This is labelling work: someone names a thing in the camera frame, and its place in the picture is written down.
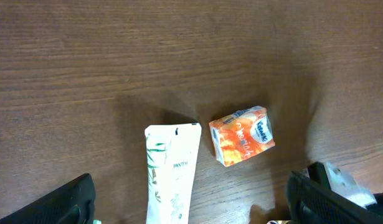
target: green leaf print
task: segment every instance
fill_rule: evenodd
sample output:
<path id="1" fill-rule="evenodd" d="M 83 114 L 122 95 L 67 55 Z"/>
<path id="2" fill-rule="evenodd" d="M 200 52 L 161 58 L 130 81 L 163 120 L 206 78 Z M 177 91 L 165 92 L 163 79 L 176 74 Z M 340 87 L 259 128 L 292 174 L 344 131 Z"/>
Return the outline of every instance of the green leaf print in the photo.
<path id="1" fill-rule="evenodd" d="M 166 149 L 147 149 L 149 152 L 165 152 Z"/>
<path id="2" fill-rule="evenodd" d="M 159 194 L 159 192 L 158 192 L 158 191 L 155 191 L 155 198 L 156 198 L 156 200 L 157 200 L 159 203 L 161 203 L 161 202 L 162 202 L 162 201 L 161 201 L 161 196 L 159 196 L 158 194 Z"/>
<path id="3" fill-rule="evenodd" d="M 151 161 L 153 161 L 154 162 L 154 159 L 149 155 L 149 153 L 147 152 L 147 157 L 148 157 L 148 159 L 151 159 Z"/>
<path id="4" fill-rule="evenodd" d="M 153 181 L 153 177 L 151 176 L 151 174 L 149 173 L 148 170 L 147 170 L 147 172 L 148 172 L 148 185 L 153 186 L 151 183 Z"/>
<path id="5" fill-rule="evenodd" d="M 152 169 L 154 169 L 154 168 L 158 168 L 158 167 L 153 166 L 153 165 L 150 165 L 150 164 L 148 164 L 148 163 L 147 163 L 147 166 L 148 166 L 148 168 L 152 168 Z"/>

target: brand logo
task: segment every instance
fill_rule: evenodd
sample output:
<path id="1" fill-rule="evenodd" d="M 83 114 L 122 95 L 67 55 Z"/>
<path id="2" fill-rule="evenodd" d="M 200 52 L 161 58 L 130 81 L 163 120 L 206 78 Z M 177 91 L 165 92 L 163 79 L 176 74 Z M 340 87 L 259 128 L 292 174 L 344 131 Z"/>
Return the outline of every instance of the brand logo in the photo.
<path id="1" fill-rule="evenodd" d="M 182 166 L 185 166 L 187 165 L 187 161 L 186 162 L 180 162 L 178 164 L 173 164 L 173 168 L 179 168 L 179 167 L 182 167 Z"/>
<path id="2" fill-rule="evenodd" d="M 260 134 L 260 137 L 262 138 L 262 141 L 267 141 L 267 136 L 266 134 L 263 132 L 263 122 L 262 121 L 259 121 L 258 125 L 257 125 L 257 129 L 258 129 L 258 132 Z"/>

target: pantene tube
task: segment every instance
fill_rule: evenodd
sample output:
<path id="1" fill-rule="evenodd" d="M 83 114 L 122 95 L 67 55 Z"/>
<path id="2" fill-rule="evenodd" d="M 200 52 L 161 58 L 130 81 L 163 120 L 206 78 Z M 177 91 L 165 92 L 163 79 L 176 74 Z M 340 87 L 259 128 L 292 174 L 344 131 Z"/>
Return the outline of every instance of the pantene tube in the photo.
<path id="1" fill-rule="evenodd" d="M 145 130 L 147 224 L 188 223 L 201 126 L 151 125 Z"/>

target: shampoo tube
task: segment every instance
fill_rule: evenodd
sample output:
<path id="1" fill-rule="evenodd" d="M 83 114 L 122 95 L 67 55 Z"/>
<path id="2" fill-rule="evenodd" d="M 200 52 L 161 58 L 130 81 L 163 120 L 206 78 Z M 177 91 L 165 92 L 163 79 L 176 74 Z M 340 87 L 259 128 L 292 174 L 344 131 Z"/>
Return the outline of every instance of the shampoo tube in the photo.
<path id="1" fill-rule="evenodd" d="M 145 130 L 147 224 L 188 223 L 201 126 L 151 125 Z"/>

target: wood grain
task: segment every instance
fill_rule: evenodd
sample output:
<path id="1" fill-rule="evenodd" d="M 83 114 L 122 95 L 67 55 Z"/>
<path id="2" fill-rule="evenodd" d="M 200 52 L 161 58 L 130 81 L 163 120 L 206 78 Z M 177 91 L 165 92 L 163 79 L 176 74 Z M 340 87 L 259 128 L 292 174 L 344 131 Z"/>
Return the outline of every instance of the wood grain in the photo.
<path id="1" fill-rule="evenodd" d="M 253 105 L 277 145 L 225 168 L 207 123 Z M 189 223 L 284 217 L 311 161 L 382 192 L 383 0 L 0 1 L 0 218 L 89 172 L 95 218 L 145 222 L 143 130 L 193 120 Z"/>

